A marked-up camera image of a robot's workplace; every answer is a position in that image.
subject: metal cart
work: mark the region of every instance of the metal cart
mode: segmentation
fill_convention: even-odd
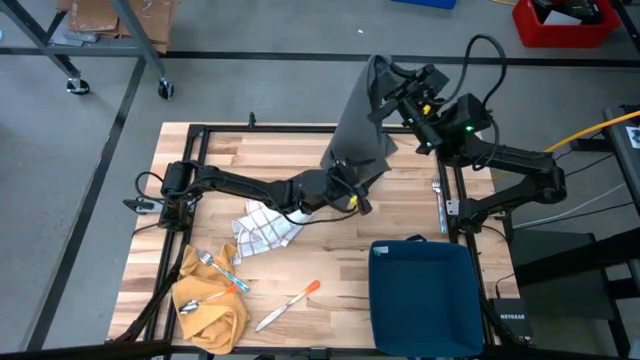
[[[51,36],[60,26],[67,11],[58,11],[47,30],[33,19],[18,0],[0,0],[0,11],[5,13],[33,41],[37,48],[67,75],[69,79],[67,92],[85,95],[91,90],[89,84],[82,80],[80,70],[73,66],[69,56],[142,56],[158,72],[158,95],[163,99],[170,99],[175,91],[173,83],[166,78],[164,64],[151,45],[151,40],[131,9],[129,1],[111,0],[111,4],[120,17],[120,21],[131,34],[131,38],[100,39],[97,43],[81,47],[50,43]]]

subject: concrete floor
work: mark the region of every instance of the concrete floor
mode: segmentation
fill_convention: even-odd
[[[45,26],[53,17],[51,1],[23,4]],[[637,9],[629,11],[640,24]],[[450,12],[386,0],[189,0],[178,7],[170,49],[461,56],[473,34],[488,33],[512,57],[637,59],[622,29],[594,50],[524,48],[510,11],[511,7],[488,0],[461,0]],[[31,46],[3,15],[0,28],[5,33],[0,46]],[[493,56],[491,51],[478,46],[474,53]],[[4,85],[0,86],[0,166],[5,169],[0,185],[6,189],[5,204],[22,205],[0,210],[5,229],[0,253],[6,254],[0,264],[0,286],[11,294],[0,297],[0,352],[21,348],[135,60],[74,58],[73,62],[91,84],[91,95],[66,94],[65,77],[44,57],[0,56],[0,84]],[[261,122],[335,122],[363,66],[226,60],[166,60],[165,64],[176,96],[170,102],[160,99],[157,75],[147,67],[46,347],[104,341],[135,223],[135,215],[121,201],[134,196],[133,178],[148,169],[163,122],[244,123],[250,111]],[[457,80],[459,66],[438,68]],[[498,70],[470,68],[463,92],[484,94],[496,81]],[[511,67],[490,107],[503,143],[541,150],[600,122],[606,107],[640,103],[639,80],[639,70]],[[573,154],[561,165],[577,169],[600,156]],[[515,181],[517,177],[507,177],[496,187]],[[524,206],[514,213],[514,223],[560,213],[621,182],[615,161],[605,161],[568,181],[567,201]],[[622,189],[585,211],[628,198]],[[545,228],[594,232],[602,238],[639,224],[635,213],[619,209]],[[620,302],[620,307],[629,333],[640,337],[640,307],[632,301]],[[603,325],[582,319],[534,322],[541,347],[612,353]]]

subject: wooden table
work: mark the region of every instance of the wooden table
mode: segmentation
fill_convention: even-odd
[[[163,125],[151,166],[153,172],[163,175],[169,162],[181,160],[188,127],[188,123]],[[438,173],[435,156],[415,154],[418,144],[413,135],[392,137],[399,149],[388,160],[393,170],[371,189],[372,213],[307,226],[288,247],[246,258],[236,267],[236,276],[251,286],[251,292],[242,297],[252,316],[237,346],[375,347],[367,282],[371,242],[403,240],[414,234],[422,234],[430,241],[449,241],[439,231],[436,197],[431,189],[432,177]],[[206,163],[267,181],[287,179],[304,169],[317,167],[330,138],[331,134],[317,133],[213,133]],[[473,172],[467,168],[463,173],[468,197],[481,198],[494,192],[488,170]],[[452,173],[449,179],[455,198]],[[157,194],[159,187],[157,180],[150,179],[147,193]],[[244,206],[245,199],[206,193],[198,204],[191,244],[213,253],[224,243],[234,244],[231,221],[245,215]],[[338,216],[325,207],[315,213],[314,219]],[[137,226],[156,221],[157,215],[140,216]],[[497,221],[489,220],[486,224],[503,230]],[[109,338],[120,335],[151,298],[164,235],[164,230],[155,228],[133,238]],[[476,242],[487,297],[495,297],[496,281],[513,272],[508,246],[499,234],[489,230],[478,234]],[[177,252],[174,246],[174,257]],[[262,332],[254,331],[267,314],[315,279],[322,282],[318,291]],[[514,277],[501,281],[500,291],[503,297],[518,297]],[[162,306],[156,338],[162,336],[166,316],[167,306]],[[174,344],[188,344],[182,339],[179,325],[174,332]]]

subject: gray cloth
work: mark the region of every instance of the gray cloth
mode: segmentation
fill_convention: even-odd
[[[383,96],[402,82],[389,70],[391,59],[373,55],[362,70],[344,108],[338,127],[325,151],[320,166],[331,167],[333,159],[349,159],[352,163],[373,160],[356,167],[360,182],[391,170],[385,160],[398,147],[391,137],[383,134],[382,122],[374,123],[367,115],[380,108]]]

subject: knife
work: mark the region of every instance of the knife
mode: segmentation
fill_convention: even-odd
[[[285,310],[287,310],[291,305],[295,304],[298,300],[302,299],[303,297],[311,294],[314,290],[317,290],[319,287],[320,287],[320,281],[315,280],[314,282],[312,282],[311,285],[307,286],[306,289],[302,290],[300,294],[298,294],[296,297],[291,299],[288,303],[277,308],[275,311],[269,314],[266,318],[264,318],[264,320],[262,320],[260,324],[258,324],[258,327],[256,328],[256,332],[264,329],[267,325],[271,324],[273,320],[277,319],[278,316],[282,315],[282,313],[285,312]]]

